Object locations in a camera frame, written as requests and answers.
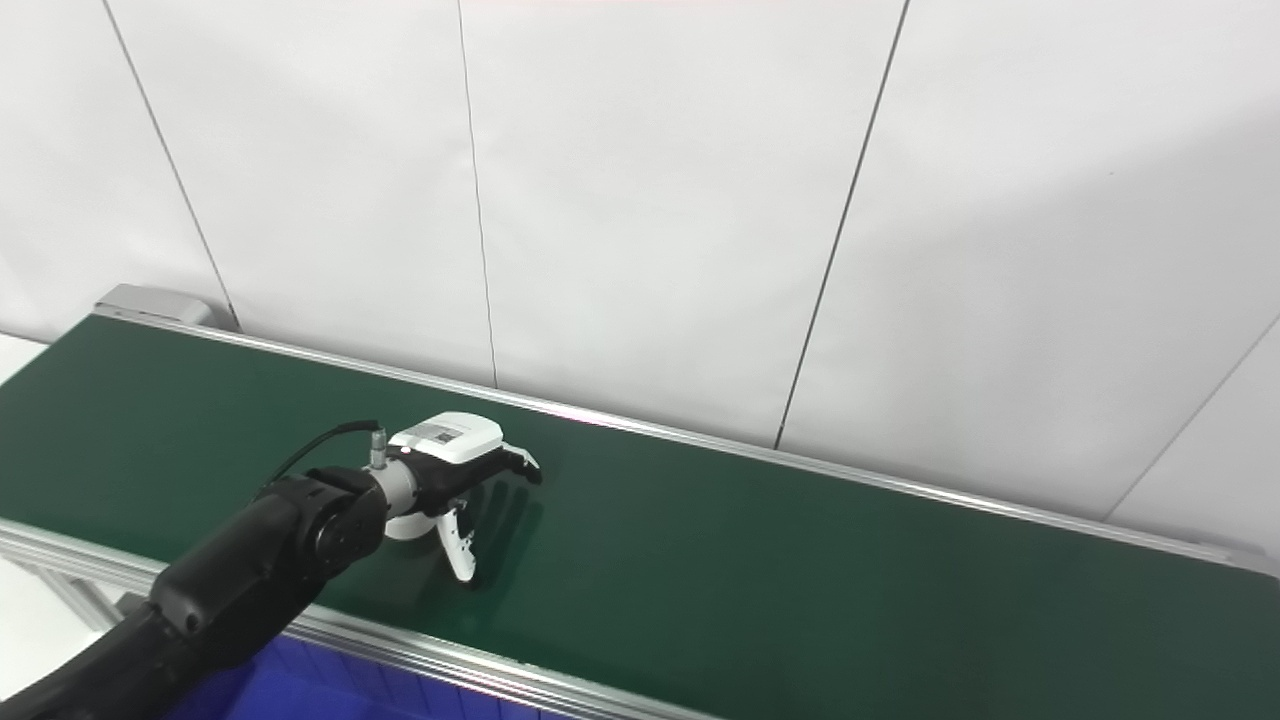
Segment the black cable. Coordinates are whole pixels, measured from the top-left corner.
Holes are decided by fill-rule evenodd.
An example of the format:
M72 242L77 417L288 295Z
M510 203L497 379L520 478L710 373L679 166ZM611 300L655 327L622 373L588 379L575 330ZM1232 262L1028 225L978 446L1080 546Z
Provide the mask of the black cable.
M289 456L288 460L282 462L280 466L276 468L274 473L271 473L271 477L268 478L265 483L262 483L262 487L266 487L274 483L275 480L283 478L284 474L289 471L289 468L296 465L298 460L302 460L303 457L307 456L308 452L320 447L321 445L333 439L334 437L347 433L358 433L358 432L372 433L380 430L381 428L383 425L378 420L355 420L351 423L343 423L329 430L325 430L324 433L320 433L319 436L312 438L311 442L300 447L297 452L294 452L293 455Z

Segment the white floor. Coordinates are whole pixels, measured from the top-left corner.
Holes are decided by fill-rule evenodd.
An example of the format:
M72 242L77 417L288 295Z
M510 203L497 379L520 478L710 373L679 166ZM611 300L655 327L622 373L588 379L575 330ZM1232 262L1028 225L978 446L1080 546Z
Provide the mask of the white floor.
M44 348L0 334L0 383ZM35 575L0 560L0 698L42 678L96 637Z

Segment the blue bin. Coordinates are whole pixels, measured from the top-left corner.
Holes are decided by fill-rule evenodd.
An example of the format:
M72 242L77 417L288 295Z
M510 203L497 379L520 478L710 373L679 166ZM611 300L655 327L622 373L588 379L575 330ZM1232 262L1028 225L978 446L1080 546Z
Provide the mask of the blue bin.
M206 679L166 720L567 720L562 715L276 638Z

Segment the black robotic arm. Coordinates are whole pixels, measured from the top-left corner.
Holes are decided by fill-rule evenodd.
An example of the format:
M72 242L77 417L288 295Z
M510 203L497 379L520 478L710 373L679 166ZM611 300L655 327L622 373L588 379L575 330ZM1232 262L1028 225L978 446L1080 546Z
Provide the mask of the black robotic arm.
M366 424L376 428L353 425ZM265 484L161 571L119 625L0 703L0 720L159 717L210 673L248 661L330 578L378 550L389 519L456 512L462 493L502 470L541 479L527 452L500 442L474 457L440 460L430 447L402 447L385 459L385 434L374 437L375 456L364 469L321 468ZM451 537L442 532L447 550L457 551ZM470 552L470 537L452 541Z

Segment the robotic arm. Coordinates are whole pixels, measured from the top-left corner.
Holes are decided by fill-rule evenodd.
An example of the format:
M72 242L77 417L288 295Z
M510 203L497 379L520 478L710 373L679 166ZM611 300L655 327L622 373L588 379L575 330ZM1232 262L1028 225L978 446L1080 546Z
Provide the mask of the robotic arm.
M273 478L161 571L138 610L0 703L0 720L159 717L210 673L248 661L384 533L408 539L438 529L458 580L474 584L474 528L461 496L503 470L540 483L538 464L477 415L443 413L397 433L390 447L376 423L352 427L372 432L367 466Z

